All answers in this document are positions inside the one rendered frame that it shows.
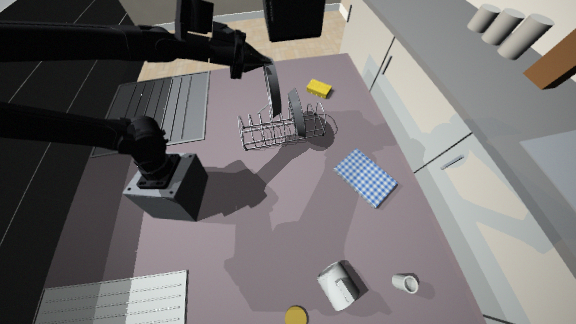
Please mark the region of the flat round gold disc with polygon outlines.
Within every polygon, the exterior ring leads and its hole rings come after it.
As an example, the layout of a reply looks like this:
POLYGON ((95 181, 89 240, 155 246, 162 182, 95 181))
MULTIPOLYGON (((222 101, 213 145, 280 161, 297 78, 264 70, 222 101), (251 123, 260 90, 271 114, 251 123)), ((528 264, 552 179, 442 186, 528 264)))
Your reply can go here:
POLYGON ((300 306, 291 306, 285 314, 285 324, 306 324, 305 311, 300 306))

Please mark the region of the yellow sponge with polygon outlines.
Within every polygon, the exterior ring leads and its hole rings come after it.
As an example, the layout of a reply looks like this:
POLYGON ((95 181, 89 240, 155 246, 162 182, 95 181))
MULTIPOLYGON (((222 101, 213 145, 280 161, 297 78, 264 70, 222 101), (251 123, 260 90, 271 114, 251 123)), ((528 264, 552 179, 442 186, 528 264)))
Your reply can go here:
POLYGON ((330 90, 331 88, 332 86, 330 85, 312 79, 312 81, 307 86, 306 91, 326 99, 326 97, 331 91, 330 90))

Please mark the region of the blue checkered towel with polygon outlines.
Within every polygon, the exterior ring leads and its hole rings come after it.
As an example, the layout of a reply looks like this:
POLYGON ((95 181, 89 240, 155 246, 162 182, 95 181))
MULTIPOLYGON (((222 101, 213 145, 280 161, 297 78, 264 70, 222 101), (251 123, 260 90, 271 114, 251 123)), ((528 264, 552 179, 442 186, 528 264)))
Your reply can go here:
POLYGON ((376 208, 397 182, 357 148, 334 171, 371 207, 376 208))

